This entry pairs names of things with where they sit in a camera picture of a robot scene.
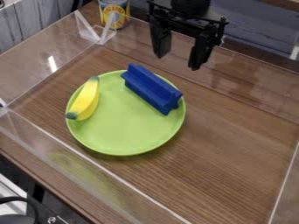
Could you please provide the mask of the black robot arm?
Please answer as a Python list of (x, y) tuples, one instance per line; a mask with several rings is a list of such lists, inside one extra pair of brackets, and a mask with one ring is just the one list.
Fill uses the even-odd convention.
[(225, 16), (210, 10), (210, 0), (170, 0), (169, 6), (148, 2), (148, 22), (153, 54), (160, 59), (172, 50), (172, 32), (194, 39), (188, 68), (196, 71), (208, 61), (214, 46), (222, 44)]

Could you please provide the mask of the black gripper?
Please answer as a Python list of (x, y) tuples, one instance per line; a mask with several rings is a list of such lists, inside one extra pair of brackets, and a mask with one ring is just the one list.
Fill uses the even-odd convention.
[[(192, 36), (212, 29), (221, 38), (229, 21), (210, 8), (210, 0), (146, 0), (153, 54), (161, 58), (172, 49), (172, 31)], [(188, 68), (196, 71), (208, 61), (213, 38), (200, 34), (190, 48)]]

